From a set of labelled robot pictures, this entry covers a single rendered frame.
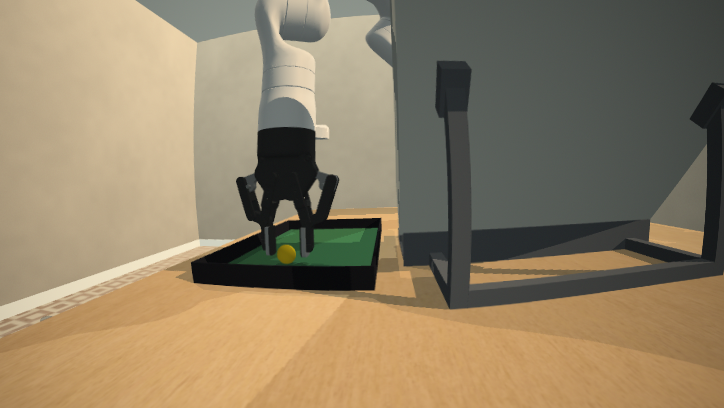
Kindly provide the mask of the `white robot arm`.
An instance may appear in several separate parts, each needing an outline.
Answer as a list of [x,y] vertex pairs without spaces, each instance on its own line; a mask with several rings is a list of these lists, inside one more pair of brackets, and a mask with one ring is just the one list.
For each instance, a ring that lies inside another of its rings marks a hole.
[[[367,0],[380,20],[366,34],[368,46],[392,67],[390,0]],[[263,56],[258,131],[275,127],[314,130],[329,139],[329,128],[316,125],[315,60],[283,40],[317,42],[327,33],[328,0],[258,0],[255,22]]]

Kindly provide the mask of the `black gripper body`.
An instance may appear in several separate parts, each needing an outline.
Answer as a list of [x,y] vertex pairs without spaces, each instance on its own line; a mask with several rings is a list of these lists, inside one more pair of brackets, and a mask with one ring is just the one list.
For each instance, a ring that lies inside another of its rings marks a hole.
[[268,173],[277,174],[272,201],[293,201],[287,182],[287,174],[298,176],[303,198],[316,181],[315,162],[316,132],[299,127],[275,127],[258,131],[258,164],[254,175],[264,191]]

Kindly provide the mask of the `yellow ball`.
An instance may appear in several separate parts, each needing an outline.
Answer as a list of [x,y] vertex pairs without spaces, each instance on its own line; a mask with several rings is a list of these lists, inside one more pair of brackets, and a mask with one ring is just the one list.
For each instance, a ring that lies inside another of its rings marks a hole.
[[296,258],[296,251],[290,245],[282,245],[277,251],[277,257],[284,264],[292,263]]

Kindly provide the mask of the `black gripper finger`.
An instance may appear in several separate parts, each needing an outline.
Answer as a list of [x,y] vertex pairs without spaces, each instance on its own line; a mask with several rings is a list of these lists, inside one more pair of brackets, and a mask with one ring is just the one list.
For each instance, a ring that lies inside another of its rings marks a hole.
[[280,202],[272,201],[276,182],[277,174],[272,172],[268,173],[260,210],[255,193],[257,180],[254,173],[236,179],[246,217],[249,221],[254,221],[260,225],[262,248],[266,250],[266,255],[270,256],[276,253],[276,228],[273,222]]
[[328,218],[339,183],[339,177],[317,171],[316,179],[319,181],[319,188],[322,190],[322,193],[315,214],[312,212],[308,192],[303,199],[297,174],[295,172],[289,172],[286,178],[302,226],[299,228],[300,256],[307,257],[310,254],[308,252],[311,252],[314,248],[314,225]]

